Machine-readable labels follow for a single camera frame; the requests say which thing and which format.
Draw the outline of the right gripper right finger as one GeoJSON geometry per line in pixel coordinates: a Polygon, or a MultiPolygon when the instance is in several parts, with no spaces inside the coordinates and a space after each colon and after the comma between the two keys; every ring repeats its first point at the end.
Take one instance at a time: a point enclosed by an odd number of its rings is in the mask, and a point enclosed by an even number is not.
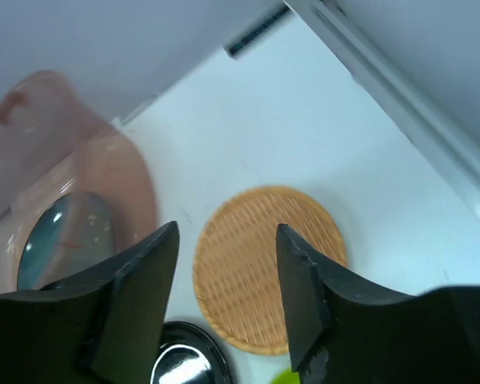
{"type": "Polygon", "coordinates": [[[418,296],[276,233],[290,364],[303,383],[480,383],[480,286],[418,296]]]}

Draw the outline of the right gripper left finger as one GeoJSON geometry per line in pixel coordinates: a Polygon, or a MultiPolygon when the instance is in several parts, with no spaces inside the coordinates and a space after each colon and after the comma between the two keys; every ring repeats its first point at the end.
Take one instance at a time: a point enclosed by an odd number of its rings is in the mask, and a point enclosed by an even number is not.
{"type": "Polygon", "coordinates": [[[0,383],[148,383],[179,241],[168,222],[40,290],[0,294],[0,383]]]}

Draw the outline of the black glossy plate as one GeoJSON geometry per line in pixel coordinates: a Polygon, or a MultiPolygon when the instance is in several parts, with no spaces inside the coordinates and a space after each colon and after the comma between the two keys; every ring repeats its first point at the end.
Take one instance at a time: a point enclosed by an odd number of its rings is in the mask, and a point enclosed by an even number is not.
{"type": "Polygon", "coordinates": [[[202,328],[183,321],[164,324],[150,381],[158,384],[235,384],[219,344],[202,328]]]}

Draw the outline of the dark blue floral plate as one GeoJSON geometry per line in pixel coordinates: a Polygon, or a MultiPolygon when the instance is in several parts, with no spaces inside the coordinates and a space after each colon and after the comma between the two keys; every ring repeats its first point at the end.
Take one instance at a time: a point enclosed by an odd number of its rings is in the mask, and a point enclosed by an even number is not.
{"type": "Polygon", "coordinates": [[[65,194],[30,232],[18,265],[17,289],[39,290],[116,253],[110,204],[93,192],[65,194]]]}

